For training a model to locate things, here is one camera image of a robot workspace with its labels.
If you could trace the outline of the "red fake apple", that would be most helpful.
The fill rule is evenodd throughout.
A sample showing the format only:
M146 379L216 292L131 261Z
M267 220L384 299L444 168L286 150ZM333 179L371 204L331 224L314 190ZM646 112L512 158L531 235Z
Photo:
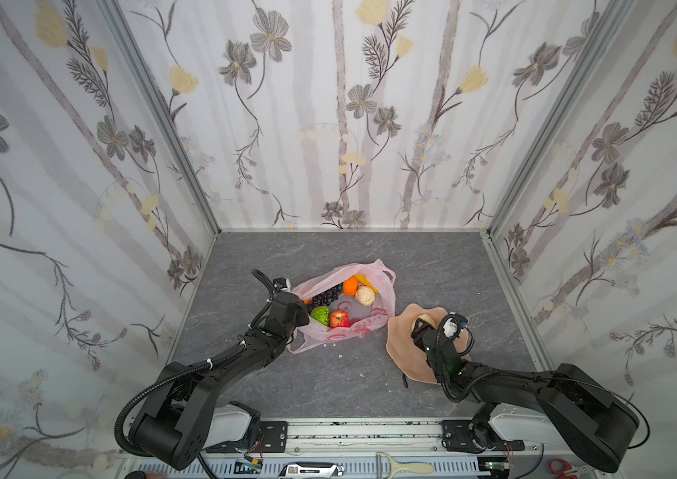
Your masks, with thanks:
M331 314L331 329L347 329L352 325L350 316L346 311L332 311Z

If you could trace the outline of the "pink plastic bag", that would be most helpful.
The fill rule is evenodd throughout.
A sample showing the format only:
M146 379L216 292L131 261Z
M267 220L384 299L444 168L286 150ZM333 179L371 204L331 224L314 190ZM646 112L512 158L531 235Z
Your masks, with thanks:
M308 308L287 349L292 354L382 329L396 310L396 274L383 261L349 263L304 281L293 292Z

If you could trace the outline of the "orange fake tangerine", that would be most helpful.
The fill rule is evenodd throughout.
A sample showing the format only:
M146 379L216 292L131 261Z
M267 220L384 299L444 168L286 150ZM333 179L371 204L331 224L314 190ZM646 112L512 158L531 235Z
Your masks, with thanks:
M360 288L360 282L356 277L349 277L342 283L342 293L348 297L354 297Z

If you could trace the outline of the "beige fake bun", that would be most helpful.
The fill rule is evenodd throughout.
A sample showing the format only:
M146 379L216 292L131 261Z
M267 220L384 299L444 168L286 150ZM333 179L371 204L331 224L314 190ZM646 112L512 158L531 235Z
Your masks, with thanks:
M376 300L376 292L372 287L361 285L354 295L354 300L364 307L371 307Z
M421 321L422 323L426 323L427 325L430 325L433 329L437 327L436 321L427 313L423 313L422 315L419 315L416 321Z

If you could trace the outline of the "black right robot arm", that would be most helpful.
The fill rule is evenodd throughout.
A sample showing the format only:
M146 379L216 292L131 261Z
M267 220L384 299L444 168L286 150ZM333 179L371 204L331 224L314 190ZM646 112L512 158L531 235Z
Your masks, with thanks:
M479 454L518 441L560 440L584 463L615 473L626 452L638 448L637 431L650 423L629 399L569 363L528 372L471 361L455 346L466 329L463 315L449 313L438 325L418 317L410 335L445 396L480 406L468 420L444 423L446 450Z

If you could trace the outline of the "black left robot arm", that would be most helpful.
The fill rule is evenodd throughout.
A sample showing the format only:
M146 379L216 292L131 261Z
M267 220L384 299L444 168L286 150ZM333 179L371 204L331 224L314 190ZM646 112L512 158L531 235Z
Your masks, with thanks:
M244 376L265 368L286 349L299 327L309 324L306 305L285 277L252 274L268 291L262 309L225 351L184 365L172 362L158 379L121 409L114 423L119 448L154 457L182 470L206 448L219 397Z

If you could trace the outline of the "green fake fruit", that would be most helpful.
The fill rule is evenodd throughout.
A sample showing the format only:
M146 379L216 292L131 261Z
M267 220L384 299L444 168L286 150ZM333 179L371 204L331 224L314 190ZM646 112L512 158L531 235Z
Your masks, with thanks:
M312 317L312 319L314 319L321 325L324 325L325 327L329 327L331 324L331 314L332 314L331 309L329 307L325 307L324 305L322 305L321 307L315 307L310 312L310 316Z

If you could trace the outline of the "yellow fake banana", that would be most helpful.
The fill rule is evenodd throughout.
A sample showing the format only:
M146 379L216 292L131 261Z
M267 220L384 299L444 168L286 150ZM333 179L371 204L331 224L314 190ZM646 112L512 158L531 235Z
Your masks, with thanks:
M358 282L358 285L361 287L367 287L368 289L371 289L376 295L378 295L380 292L368 281L365 275L362 275L361 273L358 273L357 275L354 275L354 278Z

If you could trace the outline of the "peach plastic bowl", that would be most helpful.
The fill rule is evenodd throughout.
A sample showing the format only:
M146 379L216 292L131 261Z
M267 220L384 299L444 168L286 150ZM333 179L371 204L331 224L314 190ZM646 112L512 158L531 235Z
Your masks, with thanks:
M418 316L423 313L430 315L436 321L437 325L439 325L445 317L464 317L462 333L460 338L455 341L455 345L459 348L459 353L464 358L464 363L462 363L458 370L433 371L426 362L426 355L414 345L414 341L412 340L414 322ZM404 373L408 379L413 381L436 384L442 383L446 377L453 379L463 369L464 365L468 363L468 353L472 343L472 336L468 331L468 319L460 313L449 313L442 307L425 309L420 305L412 303L411 305L408 305L400 315L393 317L388 322L386 351L402 373Z

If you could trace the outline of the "black grape bunch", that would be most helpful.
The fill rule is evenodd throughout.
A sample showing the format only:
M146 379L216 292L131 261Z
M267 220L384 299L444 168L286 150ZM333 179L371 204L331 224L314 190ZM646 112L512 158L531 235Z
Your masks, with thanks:
M335 285L334 287L331 287L330 289L327 289L326 291L318 293L312 297L315 299L315 303L308 305L308 309L311 311L315 307L321 307L322 305L329 307L334 301L337 301L341 295L342 283L339 283L338 285Z

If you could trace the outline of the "white utility knife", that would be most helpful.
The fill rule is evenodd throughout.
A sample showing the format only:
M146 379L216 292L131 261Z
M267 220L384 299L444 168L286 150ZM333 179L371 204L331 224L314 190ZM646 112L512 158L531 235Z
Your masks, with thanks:
M280 472L279 478L310 479L340 478L344 475L344 466L332 462L291 462Z

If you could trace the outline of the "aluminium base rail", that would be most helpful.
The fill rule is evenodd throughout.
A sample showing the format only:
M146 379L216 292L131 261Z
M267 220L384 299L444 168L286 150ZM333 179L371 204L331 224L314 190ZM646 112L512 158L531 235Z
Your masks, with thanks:
M579 478L604 472L584 463L560 440L550 444L518 441L510 449L484 453L451 452L442 444L446 421L456 418L276 419L261 425L253 445L218 444L206 448L188 467L177 470L156 458L129 458L117 472L135 471L164 478L279 478L291 462L332 462L344 466L340 478L376 477L376 453L400 462L425 462L434 474L400 473L394 478L555 478L547 464L568 461Z

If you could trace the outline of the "cream handled peeler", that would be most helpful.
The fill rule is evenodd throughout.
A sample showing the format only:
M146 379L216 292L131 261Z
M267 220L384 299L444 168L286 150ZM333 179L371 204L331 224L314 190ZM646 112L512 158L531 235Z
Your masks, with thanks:
M430 475L434 474L434 467L425 462L400 462L388 453L376 453L376 477L378 479L392 479L400 473Z

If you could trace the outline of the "red handled scissors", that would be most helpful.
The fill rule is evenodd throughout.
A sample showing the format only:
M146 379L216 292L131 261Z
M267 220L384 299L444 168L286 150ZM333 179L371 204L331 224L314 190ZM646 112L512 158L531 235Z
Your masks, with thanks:
M547 464L549 473L556 479L578 479L578 470L568 461L554 458Z

